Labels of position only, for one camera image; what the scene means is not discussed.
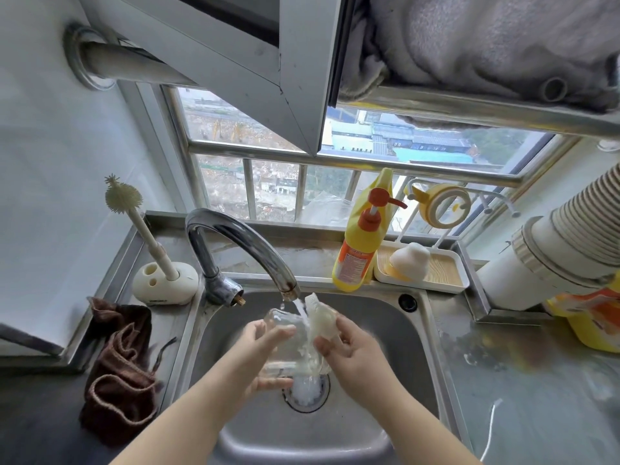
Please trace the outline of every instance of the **brown towel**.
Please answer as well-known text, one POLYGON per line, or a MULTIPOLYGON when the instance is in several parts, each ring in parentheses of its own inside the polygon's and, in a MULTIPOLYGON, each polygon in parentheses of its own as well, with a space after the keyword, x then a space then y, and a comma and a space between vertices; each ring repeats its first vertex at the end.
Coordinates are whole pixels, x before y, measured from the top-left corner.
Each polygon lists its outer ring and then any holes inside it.
POLYGON ((80 412, 82 427, 110 447, 127 444, 156 416, 155 372, 170 340, 148 371, 151 311, 142 305, 117 305, 90 298, 99 334, 110 336, 93 364, 80 412))

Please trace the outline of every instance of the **stainless steel sink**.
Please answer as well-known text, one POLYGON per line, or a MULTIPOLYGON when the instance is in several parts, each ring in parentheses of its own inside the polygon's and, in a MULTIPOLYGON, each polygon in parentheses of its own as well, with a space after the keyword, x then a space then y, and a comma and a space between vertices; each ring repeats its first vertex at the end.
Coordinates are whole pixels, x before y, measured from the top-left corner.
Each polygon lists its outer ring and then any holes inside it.
MULTIPOLYGON (((445 398, 449 389, 436 368, 441 362, 432 347, 437 340, 427 335, 427 324, 432 320, 425 315, 428 299, 424 291, 377 285, 349 295, 339 293, 327 281, 302 279, 299 284, 304 295, 316 292, 321 301, 375 336, 407 391, 460 435, 456 430, 458 416, 445 398), (408 313, 399 307, 399 296, 404 293, 417 300, 417 311, 408 313)), ((171 380, 176 377, 178 382, 169 386, 164 406, 187 391, 223 356, 246 323, 263 318, 269 309, 282 304, 282 296, 273 290, 271 280, 244 281, 243 285, 246 300, 243 307, 202 305, 198 308, 196 323, 186 345, 181 346, 187 349, 187 355, 173 371, 171 380)), ((295 312, 292 303, 286 309, 295 312)), ((210 464, 398 462, 386 433, 366 410, 345 394, 333 373, 324 379, 322 396, 314 408, 296 405, 287 392, 257 394, 221 431, 208 461, 210 464)))

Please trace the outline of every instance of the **gray towel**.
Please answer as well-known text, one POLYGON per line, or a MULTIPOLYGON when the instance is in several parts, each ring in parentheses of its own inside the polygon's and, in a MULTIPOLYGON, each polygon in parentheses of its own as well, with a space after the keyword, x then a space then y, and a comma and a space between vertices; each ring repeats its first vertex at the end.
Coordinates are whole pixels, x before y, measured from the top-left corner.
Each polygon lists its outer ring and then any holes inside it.
POLYGON ((620 0, 357 0, 339 99, 393 82, 605 112, 620 0))

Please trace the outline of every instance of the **wooden tray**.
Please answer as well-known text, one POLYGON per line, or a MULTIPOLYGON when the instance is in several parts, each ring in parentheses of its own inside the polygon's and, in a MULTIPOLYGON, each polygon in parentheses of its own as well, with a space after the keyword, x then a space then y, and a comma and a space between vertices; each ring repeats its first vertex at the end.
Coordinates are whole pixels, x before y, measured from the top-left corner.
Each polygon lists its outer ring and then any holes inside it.
POLYGON ((430 251, 429 273, 423 281, 413 281, 400 274, 390 264, 389 258, 397 249, 407 246, 405 243, 384 241, 377 250, 377 262, 374 269, 378 281, 387 284, 417 287, 458 294, 469 287, 469 278, 461 258, 454 251, 428 248, 430 251))

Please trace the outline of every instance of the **faucet spout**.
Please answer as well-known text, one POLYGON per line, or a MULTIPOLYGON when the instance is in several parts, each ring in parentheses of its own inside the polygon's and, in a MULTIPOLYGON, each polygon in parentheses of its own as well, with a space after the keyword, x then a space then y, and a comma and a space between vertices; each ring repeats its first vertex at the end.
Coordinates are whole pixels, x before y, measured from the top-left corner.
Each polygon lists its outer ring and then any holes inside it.
POLYGON ((206 297, 219 305, 234 305, 243 294, 237 282, 224 277, 207 246, 205 230, 225 236, 253 257, 271 276, 286 301, 301 296, 297 279, 267 240, 243 222, 223 212, 196 209, 185 218, 185 232, 205 275, 206 297))

